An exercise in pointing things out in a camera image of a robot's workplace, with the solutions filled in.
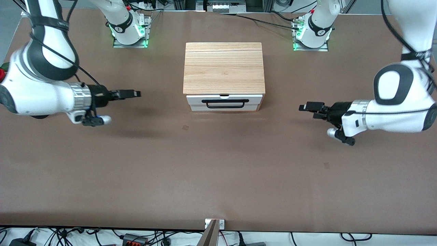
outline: red button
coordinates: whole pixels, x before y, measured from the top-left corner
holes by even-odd
[[[6,73],[3,69],[0,68],[0,82],[3,81],[3,79],[6,77]]]

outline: mounting plate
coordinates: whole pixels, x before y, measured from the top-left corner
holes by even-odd
[[[292,27],[302,28],[302,23],[294,23],[291,22]],[[300,31],[292,30],[293,34],[293,50],[301,50],[301,51],[328,51],[328,42],[325,42],[321,47],[319,48],[309,48],[305,45],[303,45],[296,36],[299,35]]]
[[[114,38],[114,43],[112,45],[112,47],[114,48],[147,48],[147,46],[149,45],[149,35],[150,35],[150,24],[152,23],[152,18],[151,16],[144,16],[144,22],[141,22],[141,25],[145,25],[146,27],[141,28],[139,27],[139,32],[144,32],[145,35],[144,37],[140,38],[140,40],[138,40],[136,43],[131,44],[131,45],[123,45],[120,44],[119,41],[117,41],[117,39]]]
[[[209,222],[211,222],[211,220],[213,220],[213,219],[205,219],[205,229],[208,227]],[[224,230],[225,229],[225,220],[224,219],[217,219],[217,220],[220,221],[218,229],[221,231]]]

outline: wooden box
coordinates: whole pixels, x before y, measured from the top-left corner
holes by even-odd
[[[265,95],[261,43],[187,43],[184,95],[192,111],[259,110]]]

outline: power adapter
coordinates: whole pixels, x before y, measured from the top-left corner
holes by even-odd
[[[123,236],[124,246],[146,246],[147,238],[134,234],[125,234]]]
[[[12,240],[9,246],[36,246],[36,243],[30,241],[34,230],[35,229],[31,230],[24,238],[16,238]]]
[[[16,238],[14,240],[11,241],[11,243],[9,244],[9,246],[36,246],[36,243],[31,242],[31,241],[25,241],[22,238]]]
[[[249,243],[246,244],[246,246],[266,246],[266,243],[264,242]]]

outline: white floor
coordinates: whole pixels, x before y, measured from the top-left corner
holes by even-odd
[[[15,238],[23,238],[32,228],[10,228],[0,246],[9,245],[10,241]],[[153,231],[125,231],[115,230],[119,235],[131,233],[135,235],[149,235]],[[238,234],[236,232],[223,232],[228,246],[239,243]],[[255,242],[264,242],[266,246],[294,246],[289,232],[241,232],[246,244]],[[49,229],[39,229],[39,232],[34,232],[31,241],[38,246],[44,245],[52,232]],[[111,230],[101,230],[98,232],[98,238],[102,245],[117,245],[121,246],[122,241],[114,235]],[[340,238],[339,233],[303,233],[294,232],[293,236],[297,246],[353,246],[352,242],[346,242]],[[366,234],[353,234],[355,239],[368,237]],[[197,245],[201,234],[184,234],[178,233],[170,237],[171,245],[173,246],[195,246]],[[68,235],[67,239],[73,246],[98,246],[95,235],[88,235],[86,232],[79,234],[73,232]],[[54,239],[52,246],[56,246],[58,240]],[[357,246],[435,246],[437,245],[437,236],[433,235],[387,235],[374,234],[368,241],[357,242]],[[220,236],[218,246],[226,246],[224,240]]]

